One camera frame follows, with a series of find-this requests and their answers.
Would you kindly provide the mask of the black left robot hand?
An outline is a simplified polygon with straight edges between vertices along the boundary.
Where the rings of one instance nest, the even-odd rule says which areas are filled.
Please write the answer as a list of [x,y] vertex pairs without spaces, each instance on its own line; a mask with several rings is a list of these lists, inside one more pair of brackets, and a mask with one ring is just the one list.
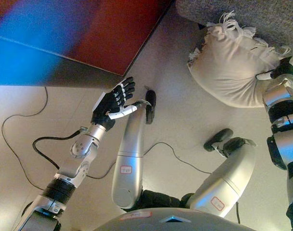
[[109,131],[115,124],[115,120],[108,113],[117,113],[127,100],[133,97],[135,82],[133,77],[127,77],[118,83],[110,92],[103,93],[93,108],[91,124],[101,125]]

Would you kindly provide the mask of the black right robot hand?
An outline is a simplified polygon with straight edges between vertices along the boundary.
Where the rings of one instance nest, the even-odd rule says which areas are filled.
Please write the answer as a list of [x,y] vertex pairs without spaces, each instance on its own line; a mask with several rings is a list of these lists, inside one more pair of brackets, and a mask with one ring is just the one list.
[[293,75],[293,56],[281,59],[280,64],[273,70],[257,74],[255,76],[258,80],[276,79],[283,74]]

